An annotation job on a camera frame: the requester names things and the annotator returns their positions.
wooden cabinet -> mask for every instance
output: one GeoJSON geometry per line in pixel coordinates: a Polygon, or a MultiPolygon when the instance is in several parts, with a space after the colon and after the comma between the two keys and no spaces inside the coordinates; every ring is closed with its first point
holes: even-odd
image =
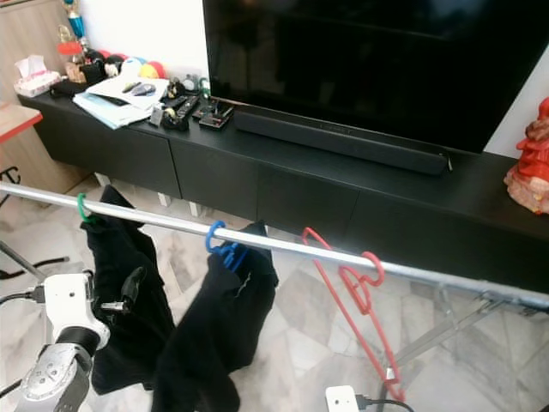
{"type": "Polygon", "coordinates": [[[181,197],[167,139],[131,128],[111,130],[83,112],[26,104],[44,116],[36,131],[52,159],[181,197]]]}
{"type": "Polygon", "coordinates": [[[540,290],[549,267],[547,242],[371,192],[360,193],[344,246],[386,262],[530,290],[540,290]]]}
{"type": "Polygon", "coordinates": [[[183,199],[256,219],[256,163],[187,142],[171,145],[183,199]]]}
{"type": "Polygon", "coordinates": [[[319,179],[260,167],[257,217],[296,234],[312,227],[337,245],[343,240],[357,195],[357,191],[319,179]]]}

drying rack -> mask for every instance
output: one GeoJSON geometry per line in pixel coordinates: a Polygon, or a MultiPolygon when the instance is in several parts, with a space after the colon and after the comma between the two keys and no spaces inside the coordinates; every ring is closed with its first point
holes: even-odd
{"type": "MultiPolygon", "coordinates": [[[[76,197],[60,195],[22,185],[1,182],[0,191],[10,195],[32,199],[38,202],[56,204],[58,206],[73,209],[78,208],[76,197]]],[[[194,221],[186,221],[166,215],[157,215],[154,213],[124,208],[108,203],[87,200],[84,203],[84,208],[99,215],[109,215],[129,221],[138,221],[141,223],[166,227],[186,233],[206,236],[210,232],[210,226],[194,221]]],[[[222,227],[215,229],[213,237],[216,239],[237,242],[243,245],[269,249],[271,251],[298,253],[306,255],[311,259],[316,258],[321,260],[329,260],[332,262],[337,262],[338,264],[350,265],[356,268],[375,269],[372,261],[365,257],[340,251],[332,251],[308,245],[301,245],[284,240],[267,238],[249,233],[242,233],[222,227]]],[[[40,270],[34,268],[29,262],[19,256],[1,240],[0,250],[9,257],[13,258],[22,268],[35,275],[40,281],[45,279],[45,276],[40,270]]],[[[397,276],[411,282],[421,282],[436,287],[440,293],[442,302],[446,305],[446,313],[450,315],[432,330],[426,332],[423,336],[395,354],[396,364],[399,367],[404,366],[420,354],[423,354],[430,348],[433,348],[439,343],[452,337],[459,330],[478,322],[485,316],[497,310],[500,306],[514,306],[515,308],[526,310],[528,313],[549,312],[549,295],[547,294],[500,285],[493,282],[478,281],[448,275],[431,270],[421,270],[388,262],[383,262],[383,267],[385,268],[385,272],[387,274],[397,276]],[[448,300],[448,289],[466,291],[470,294],[478,296],[478,299],[464,312],[454,313],[448,300]]],[[[392,369],[387,368],[387,377],[392,375],[392,369]]],[[[381,397],[385,398],[386,396],[387,391],[383,385],[381,397]]]]}

paper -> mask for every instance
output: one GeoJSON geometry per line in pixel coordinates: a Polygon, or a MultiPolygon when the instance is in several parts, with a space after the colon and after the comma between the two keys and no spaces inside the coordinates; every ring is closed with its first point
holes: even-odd
{"type": "Polygon", "coordinates": [[[73,101],[103,124],[115,130],[121,126],[148,118],[153,109],[142,110],[132,105],[117,106],[94,94],[79,93],[73,101]]]}
{"type": "Polygon", "coordinates": [[[127,101],[131,105],[139,107],[142,110],[149,110],[152,109],[153,105],[160,101],[162,96],[164,96],[168,83],[169,81],[167,79],[146,79],[144,77],[117,76],[87,88],[86,93],[114,97],[116,99],[127,101]],[[141,84],[152,84],[156,90],[149,96],[134,96],[131,92],[123,93],[126,86],[134,82],[141,82],[141,84]]]}

soundbar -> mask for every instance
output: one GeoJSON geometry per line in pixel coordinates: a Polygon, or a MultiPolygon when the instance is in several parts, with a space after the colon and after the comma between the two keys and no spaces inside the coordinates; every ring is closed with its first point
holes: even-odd
{"type": "Polygon", "coordinates": [[[439,175],[449,165],[448,152],[429,143],[262,107],[238,106],[234,124],[242,131],[419,173],[439,175]]]}

tv screen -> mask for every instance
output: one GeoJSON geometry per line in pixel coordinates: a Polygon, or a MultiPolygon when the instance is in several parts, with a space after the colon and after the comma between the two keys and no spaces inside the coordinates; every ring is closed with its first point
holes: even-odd
{"type": "Polygon", "coordinates": [[[204,14],[212,95],[472,152],[549,41],[548,0],[204,0],[204,14]]]}

